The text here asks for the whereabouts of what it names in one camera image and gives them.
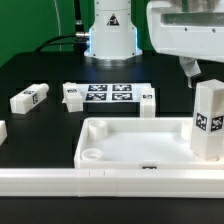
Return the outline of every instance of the white plastic tray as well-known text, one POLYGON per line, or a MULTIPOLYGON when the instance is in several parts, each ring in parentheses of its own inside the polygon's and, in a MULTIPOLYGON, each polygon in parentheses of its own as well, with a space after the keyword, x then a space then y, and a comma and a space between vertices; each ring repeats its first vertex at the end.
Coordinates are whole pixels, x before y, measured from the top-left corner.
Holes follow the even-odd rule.
POLYGON ((85 120, 75 154, 76 168, 104 169, 224 169, 223 158, 205 161, 181 138, 182 122, 192 118, 89 118, 85 120), (89 123, 105 121, 108 136, 89 137, 89 123), (82 158, 87 149, 98 149, 103 159, 82 158))

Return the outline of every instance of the white block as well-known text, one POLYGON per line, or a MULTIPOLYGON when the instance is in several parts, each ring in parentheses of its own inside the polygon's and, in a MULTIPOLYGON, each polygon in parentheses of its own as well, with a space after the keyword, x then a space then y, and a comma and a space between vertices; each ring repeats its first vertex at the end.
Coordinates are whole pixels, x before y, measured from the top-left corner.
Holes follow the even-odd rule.
POLYGON ((223 154, 224 83, 210 80, 197 85, 191 150, 205 160, 223 154))
POLYGON ((1 169, 0 196, 78 196, 74 169, 1 169))
POLYGON ((5 126, 5 121, 0 121, 0 145, 7 137, 7 131, 5 126))
POLYGON ((12 113, 26 114, 41 101, 47 98, 49 86, 47 84, 33 84, 18 95, 10 99, 12 113))
POLYGON ((154 88, 143 88, 141 91, 140 117, 155 117, 156 101, 154 88))
POLYGON ((117 197, 224 197, 223 170, 118 170, 117 197))
POLYGON ((83 111, 83 99, 76 83, 63 84, 63 93, 69 112, 83 111))

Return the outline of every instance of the black table surface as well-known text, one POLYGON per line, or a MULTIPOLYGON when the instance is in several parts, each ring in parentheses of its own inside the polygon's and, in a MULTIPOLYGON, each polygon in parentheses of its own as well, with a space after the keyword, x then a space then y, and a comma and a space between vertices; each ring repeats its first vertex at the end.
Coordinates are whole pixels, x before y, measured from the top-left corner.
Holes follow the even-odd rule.
MULTIPOLYGON (((224 64, 200 62, 204 79, 224 79, 224 64)), ((74 168, 87 117, 138 117, 138 103, 85 104, 68 113, 62 84, 151 83, 157 117, 192 116, 195 90, 177 57, 144 52, 142 62, 121 68, 86 64, 72 52, 21 53, 0 68, 0 120, 8 138, 0 168, 74 168), (48 97, 26 115, 12 114, 9 99, 31 84, 47 83, 48 97)), ((1 223, 223 223, 223 199, 2 197, 1 223)))

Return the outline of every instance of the white plastic part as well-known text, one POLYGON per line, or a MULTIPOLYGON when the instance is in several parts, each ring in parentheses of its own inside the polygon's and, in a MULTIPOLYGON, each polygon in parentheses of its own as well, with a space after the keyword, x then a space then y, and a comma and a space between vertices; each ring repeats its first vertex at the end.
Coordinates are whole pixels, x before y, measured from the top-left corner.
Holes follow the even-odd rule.
POLYGON ((177 3, 148 3, 148 27, 154 49, 164 54, 224 62, 220 44, 224 39, 224 0, 214 0, 215 9, 206 13, 183 14, 177 3))
POLYGON ((192 119, 86 119, 74 157, 75 167, 84 169, 224 169, 224 156, 220 156, 219 161, 206 161, 190 149, 190 141, 184 140, 181 136, 183 122, 192 123, 192 119), (98 141, 90 139, 88 131, 89 123, 92 121, 107 122, 107 138, 98 141), (104 159, 91 162, 82 160, 82 152, 90 148, 100 149, 104 159))
POLYGON ((224 198, 224 172, 201 169, 1 169, 0 196, 224 198))
POLYGON ((180 57, 180 65, 188 77, 201 74, 198 62, 194 58, 180 57))
POLYGON ((89 30, 86 57, 125 60, 142 51, 137 47, 137 29, 131 22, 131 0, 95 0, 95 22, 89 30))
POLYGON ((191 140, 192 126, 193 126, 192 120, 182 122, 181 137, 186 141, 191 140))
POLYGON ((103 140, 108 136, 107 122, 96 120, 89 122, 89 138, 97 141, 103 140))
POLYGON ((76 83, 63 84, 63 93, 69 112, 83 111, 83 99, 76 83))
POLYGON ((156 115, 155 90, 153 88, 143 88, 141 91, 140 117, 150 118, 156 115))
POLYGON ((33 84, 10 99, 12 113, 26 114, 41 101, 47 98, 47 84, 33 84))
POLYGON ((99 149, 91 148, 82 152, 82 160, 101 161, 103 160, 103 152, 99 149))
POLYGON ((198 83, 191 149, 201 158, 219 159, 224 154, 224 83, 198 83))
POLYGON ((0 121, 0 146, 7 137, 5 121, 0 121))

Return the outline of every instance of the green background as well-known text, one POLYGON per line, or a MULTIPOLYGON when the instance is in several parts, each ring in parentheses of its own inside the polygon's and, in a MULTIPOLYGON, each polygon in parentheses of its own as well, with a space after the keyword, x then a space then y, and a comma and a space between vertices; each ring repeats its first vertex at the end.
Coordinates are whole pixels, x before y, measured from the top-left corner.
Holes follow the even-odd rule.
MULTIPOLYGON (((62 34, 75 32, 73 0, 57 0, 62 34)), ((132 21, 138 28, 138 45, 151 49, 146 6, 148 0, 132 0, 132 21)), ((94 0, 80 0, 85 30, 94 22, 94 0)), ((46 40, 58 36, 54 0, 0 0, 0 66, 13 55, 33 51, 46 40)), ((46 48, 59 50, 58 47, 46 48)))

